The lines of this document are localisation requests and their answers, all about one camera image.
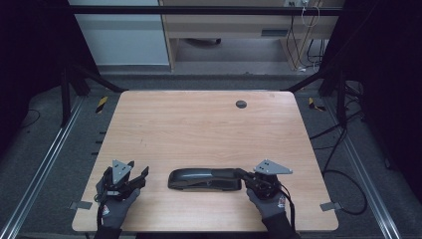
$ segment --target black curtain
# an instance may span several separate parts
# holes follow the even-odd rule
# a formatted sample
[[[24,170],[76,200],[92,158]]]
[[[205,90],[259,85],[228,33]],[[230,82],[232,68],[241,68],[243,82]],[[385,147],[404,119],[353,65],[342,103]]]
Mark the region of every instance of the black curtain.
[[[346,4],[365,4],[358,2]],[[387,161],[422,201],[422,1],[377,2],[367,19],[338,20],[321,69],[346,46],[339,70],[363,85],[364,113]],[[337,80],[327,78],[322,87],[333,90]]]
[[[28,112],[32,97],[57,87],[66,65],[99,70],[73,14],[49,12],[67,0],[8,0],[0,8],[0,154]],[[72,74],[73,81],[84,77]]]

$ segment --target triangular metal plate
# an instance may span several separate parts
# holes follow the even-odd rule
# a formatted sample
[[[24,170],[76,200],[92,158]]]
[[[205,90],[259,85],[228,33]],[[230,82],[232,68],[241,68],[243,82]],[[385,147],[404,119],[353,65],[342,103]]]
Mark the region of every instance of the triangular metal plate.
[[[120,182],[131,170],[131,166],[114,159],[112,161],[112,183],[116,184]]]
[[[260,172],[266,175],[273,174],[292,174],[293,171],[289,168],[283,167],[271,160],[264,159],[260,164],[254,167],[254,171]]]

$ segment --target gray glove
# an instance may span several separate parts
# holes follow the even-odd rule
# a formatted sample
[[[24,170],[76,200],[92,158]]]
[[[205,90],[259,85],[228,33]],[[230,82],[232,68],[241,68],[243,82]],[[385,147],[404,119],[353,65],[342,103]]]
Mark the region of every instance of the gray glove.
[[[139,194],[140,189],[136,188],[126,200],[117,201],[109,199],[105,203],[105,208],[103,210],[103,226],[112,229],[120,229],[130,205],[136,200],[136,197],[139,196]]]
[[[249,200],[253,202],[260,211],[262,219],[269,218],[286,211],[286,197],[282,192],[277,193],[273,198],[267,200],[259,199],[250,188],[246,190],[246,194],[248,194]]]

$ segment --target table top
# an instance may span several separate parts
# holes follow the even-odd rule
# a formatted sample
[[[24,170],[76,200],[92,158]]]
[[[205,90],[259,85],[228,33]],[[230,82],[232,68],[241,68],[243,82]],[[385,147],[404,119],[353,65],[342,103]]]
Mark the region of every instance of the table top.
[[[236,102],[247,106],[240,109]],[[239,191],[180,191],[167,187],[178,168],[243,168],[264,159],[293,170],[278,175],[296,207],[299,231],[331,231],[335,213],[292,93],[268,91],[129,91],[121,94],[82,201],[94,202],[96,184],[112,160],[134,160],[130,178],[149,166],[146,186],[123,231],[266,231],[261,215]],[[73,228],[96,231],[97,204],[78,209]]]

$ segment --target forearm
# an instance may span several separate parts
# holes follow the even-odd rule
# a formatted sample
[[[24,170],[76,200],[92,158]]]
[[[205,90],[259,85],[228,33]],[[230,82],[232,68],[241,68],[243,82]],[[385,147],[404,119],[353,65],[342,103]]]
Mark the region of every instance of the forearm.
[[[270,239],[298,239],[299,234],[293,231],[292,226],[286,216],[286,212],[262,220],[267,227]]]
[[[94,239],[118,239],[121,229],[100,226]]]

